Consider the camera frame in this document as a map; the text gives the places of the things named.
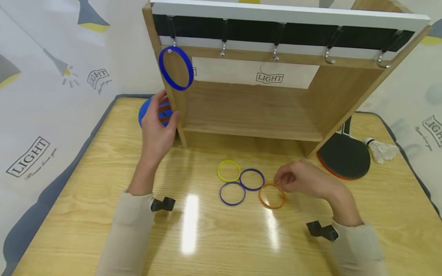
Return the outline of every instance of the printed backdrop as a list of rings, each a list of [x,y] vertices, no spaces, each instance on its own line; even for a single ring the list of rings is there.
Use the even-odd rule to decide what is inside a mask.
[[[240,2],[349,9],[354,0]],[[0,0],[2,276],[12,273],[66,182],[60,175],[115,96],[163,88],[141,14],[145,3]],[[387,122],[442,208],[442,2],[403,4],[428,14],[433,31],[361,110]],[[50,185],[58,192],[49,193]]]

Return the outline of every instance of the beige sleeve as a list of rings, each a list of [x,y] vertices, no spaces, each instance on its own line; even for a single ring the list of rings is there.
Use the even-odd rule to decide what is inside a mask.
[[[346,227],[333,220],[332,225],[339,235],[333,254],[342,276],[388,276],[381,245],[368,223]]]
[[[153,225],[153,194],[121,194],[109,236],[101,253],[97,276],[140,276]]]

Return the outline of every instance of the wrist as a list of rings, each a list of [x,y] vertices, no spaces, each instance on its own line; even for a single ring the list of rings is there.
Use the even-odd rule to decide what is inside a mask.
[[[133,174],[132,181],[127,188],[127,192],[133,196],[151,194],[157,168],[158,164],[156,162],[141,158]]]
[[[344,185],[336,189],[327,201],[333,211],[333,219],[337,223],[346,227],[363,224],[353,195]]]

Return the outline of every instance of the lamp illustration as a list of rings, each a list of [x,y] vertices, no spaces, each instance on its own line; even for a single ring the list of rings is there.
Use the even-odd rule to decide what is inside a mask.
[[[0,54],[0,89],[14,82],[21,71],[9,60]]]
[[[78,77],[78,76],[71,71],[73,66],[69,66],[66,62],[57,59],[51,53],[49,53],[46,49],[43,49],[43,52],[55,64],[55,67],[57,67],[58,71],[60,72],[60,75],[62,77],[64,77],[63,85],[65,85],[67,83],[67,81],[69,81],[69,85],[70,85],[71,88],[73,88],[73,83],[72,82],[74,82],[76,85],[79,86],[78,82],[75,80],[75,78]]]
[[[329,8],[335,0],[319,0],[320,8]]]
[[[442,44],[442,19],[431,26],[430,32],[421,43],[428,46]]]
[[[261,4],[261,0],[240,0],[239,3]]]
[[[97,33],[107,31],[107,29],[109,29],[109,23],[98,15],[91,4],[89,4],[89,0],[79,1],[80,13],[78,15],[78,25]]]

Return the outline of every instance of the table surface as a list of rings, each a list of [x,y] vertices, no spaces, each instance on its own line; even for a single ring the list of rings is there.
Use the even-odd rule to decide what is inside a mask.
[[[15,276],[94,275],[118,197],[139,158],[137,113],[143,101],[116,101]],[[355,114],[351,134],[392,142],[371,114]],[[331,243],[311,237],[305,225],[331,222],[326,202],[290,194],[272,211],[260,204],[257,192],[247,192],[234,207],[219,199],[221,161],[259,169],[271,181],[280,165],[301,158],[293,141],[208,133],[194,133],[191,140],[189,149],[176,141],[156,174],[156,197],[172,197],[176,204],[173,212],[155,215],[143,275],[338,275]],[[249,185],[256,180],[248,175]],[[402,156],[383,165],[372,162],[366,176],[344,183],[375,228],[390,275],[440,275],[442,222]],[[235,188],[226,189],[226,199],[238,198]],[[269,201],[276,203],[276,193],[266,191]]]

